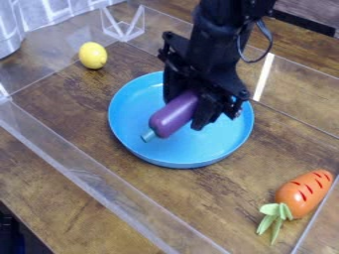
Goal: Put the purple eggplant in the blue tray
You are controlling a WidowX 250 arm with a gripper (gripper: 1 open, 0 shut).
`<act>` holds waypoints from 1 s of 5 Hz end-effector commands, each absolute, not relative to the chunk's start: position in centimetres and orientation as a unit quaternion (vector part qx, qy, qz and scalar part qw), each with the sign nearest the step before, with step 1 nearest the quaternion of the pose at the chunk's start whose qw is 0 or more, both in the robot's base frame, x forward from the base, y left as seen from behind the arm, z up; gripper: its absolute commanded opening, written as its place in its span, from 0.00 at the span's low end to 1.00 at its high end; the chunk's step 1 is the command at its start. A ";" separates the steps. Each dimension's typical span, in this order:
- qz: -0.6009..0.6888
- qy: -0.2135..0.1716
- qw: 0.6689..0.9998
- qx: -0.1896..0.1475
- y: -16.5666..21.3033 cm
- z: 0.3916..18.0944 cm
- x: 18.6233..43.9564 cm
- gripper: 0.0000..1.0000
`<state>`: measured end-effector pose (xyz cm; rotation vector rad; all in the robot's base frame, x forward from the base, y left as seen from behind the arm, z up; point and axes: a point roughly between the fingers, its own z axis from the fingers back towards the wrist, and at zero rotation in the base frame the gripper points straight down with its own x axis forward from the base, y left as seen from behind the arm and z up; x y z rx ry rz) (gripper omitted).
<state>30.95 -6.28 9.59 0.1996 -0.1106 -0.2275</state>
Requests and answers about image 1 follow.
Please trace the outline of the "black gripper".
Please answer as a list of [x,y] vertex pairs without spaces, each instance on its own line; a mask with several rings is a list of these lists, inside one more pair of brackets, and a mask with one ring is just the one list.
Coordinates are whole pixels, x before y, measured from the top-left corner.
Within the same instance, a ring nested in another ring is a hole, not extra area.
[[158,58],[165,62],[163,99],[169,103],[183,92],[199,96],[191,128],[202,131],[222,114],[235,119],[250,92],[237,65],[251,33],[246,17],[197,13],[190,38],[163,33]]

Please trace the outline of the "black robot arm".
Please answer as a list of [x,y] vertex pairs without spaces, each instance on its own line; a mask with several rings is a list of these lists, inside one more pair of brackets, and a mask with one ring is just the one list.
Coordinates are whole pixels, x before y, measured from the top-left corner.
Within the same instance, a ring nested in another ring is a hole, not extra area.
[[277,0],[201,0],[194,11],[190,38],[163,34],[158,58],[165,62],[166,101],[191,89],[198,93],[198,109],[191,128],[202,130],[222,115],[237,118],[250,91],[239,78],[238,62],[250,63],[245,48],[253,29],[267,39],[271,31],[262,18],[273,12]]

